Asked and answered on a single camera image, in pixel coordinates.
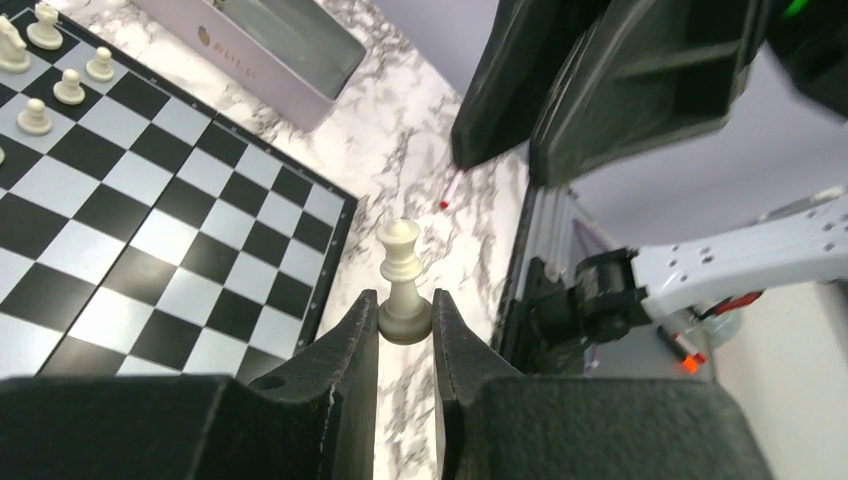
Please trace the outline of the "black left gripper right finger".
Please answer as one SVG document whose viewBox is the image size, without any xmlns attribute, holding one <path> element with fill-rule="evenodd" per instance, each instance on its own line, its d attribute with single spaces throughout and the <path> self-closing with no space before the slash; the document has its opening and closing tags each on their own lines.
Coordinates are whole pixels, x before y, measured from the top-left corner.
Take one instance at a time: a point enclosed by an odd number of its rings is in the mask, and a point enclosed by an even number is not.
<svg viewBox="0 0 848 480">
<path fill-rule="evenodd" d="M 717 384 L 526 376 L 432 300 L 443 479 L 769 479 L 737 403 Z"/>
</svg>

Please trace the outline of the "white pawn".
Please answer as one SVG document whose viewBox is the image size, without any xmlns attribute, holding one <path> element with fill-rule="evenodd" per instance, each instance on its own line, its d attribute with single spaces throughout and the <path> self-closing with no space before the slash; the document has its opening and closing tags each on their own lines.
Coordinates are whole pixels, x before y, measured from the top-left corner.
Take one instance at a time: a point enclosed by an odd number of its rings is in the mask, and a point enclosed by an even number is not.
<svg viewBox="0 0 848 480">
<path fill-rule="evenodd" d="M 74 69 L 65 69 L 60 80 L 53 85 L 52 91 L 56 100 L 65 105 L 79 105 L 86 97 L 80 74 Z"/>
<path fill-rule="evenodd" d="M 16 117 L 16 123 L 21 131 L 31 136 L 44 136 L 52 130 L 46 104 L 38 98 L 27 100 L 25 108 Z"/>
<path fill-rule="evenodd" d="M 114 77 L 111 50 L 107 47 L 97 47 L 93 57 L 85 64 L 85 71 L 87 76 L 96 82 L 111 82 Z"/>
</svg>

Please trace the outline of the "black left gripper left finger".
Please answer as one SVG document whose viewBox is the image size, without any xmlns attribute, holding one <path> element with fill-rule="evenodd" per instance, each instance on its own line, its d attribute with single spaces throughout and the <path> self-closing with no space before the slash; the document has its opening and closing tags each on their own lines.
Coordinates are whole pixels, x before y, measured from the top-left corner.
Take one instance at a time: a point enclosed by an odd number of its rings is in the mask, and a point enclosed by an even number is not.
<svg viewBox="0 0 848 480">
<path fill-rule="evenodd" d="M 369 479 L 377 295 L 249 384 L 227 376 L 1 384 L 5 479 Z"/>
</svg>

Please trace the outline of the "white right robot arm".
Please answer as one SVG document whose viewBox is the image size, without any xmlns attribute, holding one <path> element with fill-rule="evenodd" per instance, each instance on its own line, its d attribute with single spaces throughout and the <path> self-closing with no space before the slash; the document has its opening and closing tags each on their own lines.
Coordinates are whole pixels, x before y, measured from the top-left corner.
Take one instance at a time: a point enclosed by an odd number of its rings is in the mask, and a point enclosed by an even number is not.
<svg viewBox="0 0 848 480">
<path fill-rule="evenodd" d="M 804 97 L 847 113 L 843 1 L 502 1 L 451 130 L 454 164 L 528 147 L 529 189 L 493 335 L 528 374 L 585 373 L 645 325 L 706 323 L 765 290 L 847 275 L 847 201 L 667 245 L 586 248 L 570 185 L 626 156 L 721 129 L 768 46 Z"/>
</svg>

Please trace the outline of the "white chess piece corner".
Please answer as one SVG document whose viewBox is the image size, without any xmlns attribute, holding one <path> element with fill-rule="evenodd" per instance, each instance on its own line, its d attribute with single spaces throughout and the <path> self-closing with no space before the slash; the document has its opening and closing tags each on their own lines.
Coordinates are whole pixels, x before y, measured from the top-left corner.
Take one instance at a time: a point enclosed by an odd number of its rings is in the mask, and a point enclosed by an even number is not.
<svg viewBox="0 0 848 480">
<path fill-rule="evenodd" d="M 55 51 L 62 47 L 64 38 L 57 29 L 59 12 L 46 1 L 39 1 L 34 6 L 36 21 L 26 28 L 26 34 L 31 44 L 44 50 Z"/>
</svg>

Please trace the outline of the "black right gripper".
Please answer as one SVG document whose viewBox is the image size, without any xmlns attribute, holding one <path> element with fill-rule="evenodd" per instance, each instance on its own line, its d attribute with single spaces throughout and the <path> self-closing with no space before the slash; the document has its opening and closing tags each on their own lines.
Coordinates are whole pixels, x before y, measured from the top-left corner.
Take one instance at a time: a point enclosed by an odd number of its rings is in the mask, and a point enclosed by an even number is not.
<svg viewBox="0 0 848 480">
<path fill-rule="evenodd" d="M 513 149 L 541 116 L 530 178 L 562 186 L 719 130 L 761 47 L 797 92 L 846 116 L 843 1 L 501 0 L 451 129 L 453 163 Z"/>
</svg>

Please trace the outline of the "white queen piece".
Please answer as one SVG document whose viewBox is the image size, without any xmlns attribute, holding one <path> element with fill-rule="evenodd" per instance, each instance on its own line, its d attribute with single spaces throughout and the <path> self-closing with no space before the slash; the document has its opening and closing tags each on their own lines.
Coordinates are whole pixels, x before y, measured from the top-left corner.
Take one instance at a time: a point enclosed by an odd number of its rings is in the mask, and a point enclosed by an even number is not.
<svg viewBox="0 0 848 480">
<path fill-rule="evenodd" d="M 419 235 L 419 226 L 403 218 L 393 219 L 377 231 L 385 249 L 380 273 L 390 283 L 389 296 L 378 309 L 378 327 L 387 341 L 397 345 L 421 342 L 432 330 L 432 305 L 415 284 L 423 272 L 415 252 Z"/>
</svg>

